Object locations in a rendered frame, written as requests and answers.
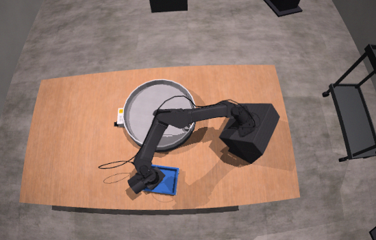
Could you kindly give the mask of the blue tray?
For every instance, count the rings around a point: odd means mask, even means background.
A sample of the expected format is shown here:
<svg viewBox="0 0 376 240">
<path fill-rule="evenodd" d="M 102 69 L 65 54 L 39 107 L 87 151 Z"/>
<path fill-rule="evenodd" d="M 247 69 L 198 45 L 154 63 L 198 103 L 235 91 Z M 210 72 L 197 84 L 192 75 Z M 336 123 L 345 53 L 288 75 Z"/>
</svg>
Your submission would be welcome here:
<svg viewBox="0 0 376 240">
<path fill-rule="evenodd" d="M 150 190 L 148 187 L 143 189 L 143 191 L 152 191 L 157 193 L 166 193 L 175 195 L 176 189 L 177 189 L 177 179 L 178 179 L 178 173 L 179 169 L 177 167 L 167 167 L 167 166 L 161 166 L 161 165 L 151 165 L 152 168 L 157 167 L 164 175 L 163 181 L 159 183 L 159 185 L 154 188 L 154 190 Z M 167 169 L 170 168 L 170 169 Z M 177 170 L 173 170 L 177 169 Z M 176 175 L 177 173 L 177 175 Z M 164 192 L 166 191 L 166 192 Z"/>
</svg>

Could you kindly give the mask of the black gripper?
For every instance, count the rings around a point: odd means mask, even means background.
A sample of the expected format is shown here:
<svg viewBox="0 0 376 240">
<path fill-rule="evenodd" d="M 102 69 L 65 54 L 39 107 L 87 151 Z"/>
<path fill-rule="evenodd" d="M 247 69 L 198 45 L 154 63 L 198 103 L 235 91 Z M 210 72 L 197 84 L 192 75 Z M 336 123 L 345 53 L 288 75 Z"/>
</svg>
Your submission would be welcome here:
<svg viewBox="0 0 376 240">
<path fill-rule="evenodd" d="M 159 183 L 161 183 L 162 179 L 165 177 L 165 175 L 157 168 L 155 167 L 154 168 L 158 173 L 158 179 L 156 182 L 153 182 L 153 183 L 147 183 L 147 187 L 150 189 L 150 190 L 154 190 L 154 188 L 156 188 Z"/>
</svg>

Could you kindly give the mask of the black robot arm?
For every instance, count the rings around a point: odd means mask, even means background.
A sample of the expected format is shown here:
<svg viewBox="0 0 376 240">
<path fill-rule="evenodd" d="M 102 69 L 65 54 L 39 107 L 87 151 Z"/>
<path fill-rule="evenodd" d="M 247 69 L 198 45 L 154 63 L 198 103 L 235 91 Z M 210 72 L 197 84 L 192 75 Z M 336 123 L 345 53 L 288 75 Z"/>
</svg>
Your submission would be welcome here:
<svg viewBox="0 0 376 240">
<path fill-rule="evenodd" d="M 245 108 L 247 109 L 246 105 L 243 107 L 244 109 L 237 104 L 231 103 L 230 101 L 222 101 L 221 103 L 213 106 L 205 106 L 200 108 L 161 109 L 170 111 L 158 110 L 144 144 L 134 158 L 134 166 L 137 173 L 127 181 L 134 193 L 138 194 L 145 189 L 147 187 L 147 182 L 153 183 L 158 179 L 158 172 L 152 168 L 151 165 L 155 150 L 168 125 L 182 129 L 188 126 L 188 124 L 197 121 L 217 117 L 234 117 L 234 119 L 238 122 L 240 133 L 244 137 L 252 133 L 255 128 L 253 127 L 253 122 L 249 113 L 245 110 Z"/>
</svg>

